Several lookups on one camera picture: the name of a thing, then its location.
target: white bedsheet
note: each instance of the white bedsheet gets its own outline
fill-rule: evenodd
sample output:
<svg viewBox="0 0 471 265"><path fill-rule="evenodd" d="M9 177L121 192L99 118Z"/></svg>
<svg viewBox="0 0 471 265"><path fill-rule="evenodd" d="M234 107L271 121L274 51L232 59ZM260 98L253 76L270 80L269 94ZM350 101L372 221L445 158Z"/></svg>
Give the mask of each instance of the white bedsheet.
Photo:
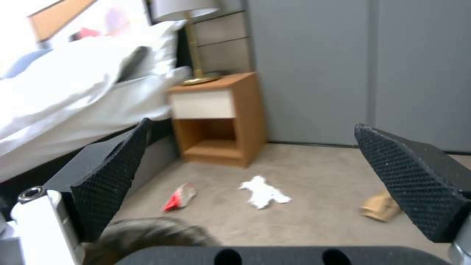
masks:
<svg viewBox="0 0 471 265"><path fill-rule="evenodd" d="M53 50L18 76L0 81L0 156L102 98L136 47L110 37L86 38Z"/></svg>
<svg viewBox="0 0 471 265"><path fill-rule="evenodd" d="M188 68L178 68L166 75L116 84L95 104L1 156L0 182L135 125L144 117L169 118L165 93L188 74Z"/></svg>

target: nightstand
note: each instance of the nightstand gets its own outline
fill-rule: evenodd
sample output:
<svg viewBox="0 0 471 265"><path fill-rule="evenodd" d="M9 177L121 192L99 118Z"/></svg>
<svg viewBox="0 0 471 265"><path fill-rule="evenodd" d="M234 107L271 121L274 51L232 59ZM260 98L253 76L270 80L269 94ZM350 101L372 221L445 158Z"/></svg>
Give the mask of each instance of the nightstand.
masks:
<svg viewBox="0 0 471 265"><path fill-rule="evenodd" d="M266 142L256 73L169 90L173 127L186 161L247 167Z"/></svg>

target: white tissue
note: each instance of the white tissue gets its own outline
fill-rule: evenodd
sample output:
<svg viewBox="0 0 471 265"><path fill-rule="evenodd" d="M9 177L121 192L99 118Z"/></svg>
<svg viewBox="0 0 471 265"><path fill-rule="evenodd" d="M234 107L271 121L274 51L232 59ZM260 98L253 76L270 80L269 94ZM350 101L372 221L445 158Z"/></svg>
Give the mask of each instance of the white tissue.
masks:
<svg viewBox="0 0 471 265"><path fill-rule="evenodd" d="M271 200L277 203L287 203L291 198L285 196L280 190L268 185L265 178L262 176L255 176L251 181L243 182L240 185L240 190L250 190L252 196L247 202L254 205L257 209L265 208Z"/></svg>

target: bedside floor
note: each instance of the bedside floor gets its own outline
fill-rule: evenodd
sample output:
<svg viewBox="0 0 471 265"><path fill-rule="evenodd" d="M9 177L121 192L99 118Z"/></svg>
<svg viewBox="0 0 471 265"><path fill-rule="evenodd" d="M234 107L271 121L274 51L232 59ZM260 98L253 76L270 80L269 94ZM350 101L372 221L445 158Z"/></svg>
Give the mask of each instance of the bedside floor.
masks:
<svg viewBox="0 0 471 265"><path fill-rule="evenodd" d="M471 156L454 156L471 167ZM256 210L238 190L255 175L292 197ZM396 245L447 259L448 244L433 244L401 213L388 224L360 215L358 207L383 188L359 150L266 145L247 169L176 162L128 198L115 220L161 216L173 191L193 182L198 195L185 209L168 213L206 227L225 245Z"/></svg>

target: drawer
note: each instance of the drawer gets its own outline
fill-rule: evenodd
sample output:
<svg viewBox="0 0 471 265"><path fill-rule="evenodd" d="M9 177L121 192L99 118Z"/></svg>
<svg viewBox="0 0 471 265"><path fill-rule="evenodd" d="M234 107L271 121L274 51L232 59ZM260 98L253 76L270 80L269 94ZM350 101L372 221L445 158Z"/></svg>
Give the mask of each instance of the drawer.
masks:
<svg viewBox="0 0 471 265"><path fill-rule="evenodd" d="M231 90L174 93L170 102L175 119L234 118Z"/></svg>

